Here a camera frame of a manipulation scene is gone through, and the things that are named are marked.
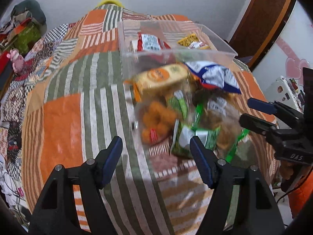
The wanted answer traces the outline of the green candy wrapper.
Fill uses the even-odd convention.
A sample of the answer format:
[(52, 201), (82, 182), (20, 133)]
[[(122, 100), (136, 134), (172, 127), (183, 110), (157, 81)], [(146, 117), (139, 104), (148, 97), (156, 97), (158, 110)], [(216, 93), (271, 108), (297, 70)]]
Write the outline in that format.
[(238, 148), (238, 144), (247, 137), (247, 135), (249, 134), (249, 130), (248, 129), (243, 129), (240, 133), (240, 135), (237, 137), (237, 139), (235, 140), (235, 143), (233, 144), (233, 146), (231, 147), (231, 149), (229, 150), (229, 152), (226, 155), (226, 162), (231, 163), (233, 160), (233, 157), (235, 156), (235, 153), (237, 151)]

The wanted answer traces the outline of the small bread rolls pack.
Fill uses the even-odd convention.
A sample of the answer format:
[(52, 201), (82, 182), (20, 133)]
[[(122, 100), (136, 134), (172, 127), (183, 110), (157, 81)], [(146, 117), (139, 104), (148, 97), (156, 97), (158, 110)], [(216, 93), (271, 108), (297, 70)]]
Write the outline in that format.
[(241, 134), (240, 115), (241, 112), (222, 97), (213, 97), (204, 105), (204, 124), (209, 129), (220, 129), (216, 140), (220, 155), (226, 156)]

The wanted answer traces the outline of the blue white snack bag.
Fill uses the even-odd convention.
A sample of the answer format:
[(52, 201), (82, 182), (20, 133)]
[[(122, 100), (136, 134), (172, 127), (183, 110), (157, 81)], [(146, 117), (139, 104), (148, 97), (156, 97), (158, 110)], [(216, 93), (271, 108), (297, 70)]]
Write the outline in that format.
[(202, 87), (241, 94), (239, 84), (229, 68), (212, 61), (186, 61), (185, 65)]

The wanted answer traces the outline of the orange fried balls pack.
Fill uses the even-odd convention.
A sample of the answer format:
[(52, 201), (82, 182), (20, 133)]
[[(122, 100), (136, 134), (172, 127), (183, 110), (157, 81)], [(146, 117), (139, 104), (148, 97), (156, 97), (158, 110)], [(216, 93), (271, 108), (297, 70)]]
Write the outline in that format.
[(178, 115), (174, 110), (159, 101), (152, 101), (142, 116), (142, 143), (154, 145), (167, 138), (177, 119)]

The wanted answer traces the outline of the orange label bread pack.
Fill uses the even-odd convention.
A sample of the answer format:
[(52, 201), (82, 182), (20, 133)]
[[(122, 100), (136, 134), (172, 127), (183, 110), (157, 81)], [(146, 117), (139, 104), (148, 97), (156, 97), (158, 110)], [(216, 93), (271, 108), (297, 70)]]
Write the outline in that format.
[(131, 79), (136, 101), (165, 94), (188, 79), (188, 69), (183, 64), (169, 64), (146, 70)]

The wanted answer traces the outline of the yellow chips snack bag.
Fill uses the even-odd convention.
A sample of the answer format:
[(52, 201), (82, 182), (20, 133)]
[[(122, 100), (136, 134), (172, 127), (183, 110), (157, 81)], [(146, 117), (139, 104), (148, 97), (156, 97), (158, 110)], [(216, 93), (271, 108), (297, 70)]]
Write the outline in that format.
[(182, 38), (177, 42), (177, 44), (183, 47), (187, 47), (189, 49), (200, 49), (200, 50), (210, 49), (209, 45), (200, 41), (195, 33)]

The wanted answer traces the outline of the red snack packet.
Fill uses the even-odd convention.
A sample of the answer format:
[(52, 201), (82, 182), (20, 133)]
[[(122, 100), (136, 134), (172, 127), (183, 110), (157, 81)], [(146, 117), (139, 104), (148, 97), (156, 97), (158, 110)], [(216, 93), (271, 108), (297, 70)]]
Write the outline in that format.
[(157, 36), (148, 33), (137, 33), (137, 38), (130, 42), (130, 49), (133, 52), (158, 52), (171, 47)]

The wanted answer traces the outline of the white sticker cabinet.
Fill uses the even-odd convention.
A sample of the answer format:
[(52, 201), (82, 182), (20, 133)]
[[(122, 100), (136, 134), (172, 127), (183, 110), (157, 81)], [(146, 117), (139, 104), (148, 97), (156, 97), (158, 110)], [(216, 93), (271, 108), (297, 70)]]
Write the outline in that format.
[(278, 77), (264, 92), (269, 102), (281, 102), (299, 112), (303, 112), (301, 101), (290, 80), (283, 76)]

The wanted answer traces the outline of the wooden wardrobe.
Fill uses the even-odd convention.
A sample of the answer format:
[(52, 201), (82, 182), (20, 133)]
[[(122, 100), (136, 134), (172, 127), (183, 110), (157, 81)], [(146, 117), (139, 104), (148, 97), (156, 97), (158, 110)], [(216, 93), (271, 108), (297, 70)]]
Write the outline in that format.
[(251, 0), (230, 39), (237, 59), (250, 70), (268, 53), (286, 25), (296, 0)]

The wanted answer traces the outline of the clear plastic storage bin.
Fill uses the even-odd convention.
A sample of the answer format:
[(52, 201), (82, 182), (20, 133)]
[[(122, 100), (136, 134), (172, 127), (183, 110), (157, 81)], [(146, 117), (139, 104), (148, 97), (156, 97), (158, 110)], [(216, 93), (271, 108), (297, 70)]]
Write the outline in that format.
[[(137, 33), (148, 33), (165, 41), (171, 48), (158, 52), (133, 52), (130, 42)], [(210, 49), (189, 49), (177, 42), (195, 33)], [(124, 80), (153, 68), (186, 61), (212, 61), (230, 68), (238, 53), (208, 27), (191, 21), (135, 21), (118, 23), (118, 40), (121, 55), (121, 71)]]

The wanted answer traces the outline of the red gift box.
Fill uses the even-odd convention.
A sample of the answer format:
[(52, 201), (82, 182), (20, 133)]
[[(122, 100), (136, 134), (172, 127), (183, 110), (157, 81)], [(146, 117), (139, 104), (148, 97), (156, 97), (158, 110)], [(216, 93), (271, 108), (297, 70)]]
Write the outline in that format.
[(3, 52), (1, 54), (1, 60), (0, 60), (0, 88), (1, 90), (4, 88), (5, 83), (9, 79), (11, 73), (13, 72), (12, 69), (12, 62), (8, 58), (8, 51)]

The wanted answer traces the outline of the pink plush toy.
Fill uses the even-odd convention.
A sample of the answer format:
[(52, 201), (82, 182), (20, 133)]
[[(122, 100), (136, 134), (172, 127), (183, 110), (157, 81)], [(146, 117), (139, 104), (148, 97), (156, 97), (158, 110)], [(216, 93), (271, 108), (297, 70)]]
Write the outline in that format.
[(24, 67), (24, 58), (19, 51), (17, 49), (11, 49), (7, 54), (7, 58), (12, 62), (14, 73), (21, 74)]

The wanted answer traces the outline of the green storage bag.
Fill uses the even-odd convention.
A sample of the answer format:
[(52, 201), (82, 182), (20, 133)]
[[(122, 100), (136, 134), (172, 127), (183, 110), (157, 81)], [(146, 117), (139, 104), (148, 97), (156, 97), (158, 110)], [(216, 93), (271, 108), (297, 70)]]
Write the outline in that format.
[(32, 21), (17, 26), (14, 29), (14, 33), (15, 41), (13, 45), (23, 56), (26, 55), (41, 38), (39, 29)]

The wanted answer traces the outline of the yellow foam tube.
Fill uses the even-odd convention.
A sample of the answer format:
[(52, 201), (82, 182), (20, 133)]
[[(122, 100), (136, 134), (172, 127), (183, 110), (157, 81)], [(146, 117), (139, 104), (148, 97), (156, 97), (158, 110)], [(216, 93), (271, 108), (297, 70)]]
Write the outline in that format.
[(119, 7), (124, 7), (124, 5), (122, 5), (120, 0), (101, 0), (97, 6), (102, 6), (102, 5), (106, 5), (106, 4), (113, 4), (113, 5), (117, 5)]

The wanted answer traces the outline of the dark grey clothes bundle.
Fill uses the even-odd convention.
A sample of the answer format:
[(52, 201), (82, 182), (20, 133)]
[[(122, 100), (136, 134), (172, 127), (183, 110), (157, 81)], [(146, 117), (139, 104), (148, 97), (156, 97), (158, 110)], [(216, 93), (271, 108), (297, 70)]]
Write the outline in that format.
[(26, 18), (32, 18), (38, 24), (46, 23), (46, 16), (36, 0), (24, 0), (15, 5), (11, 12), (11, 19), (26, 13)]

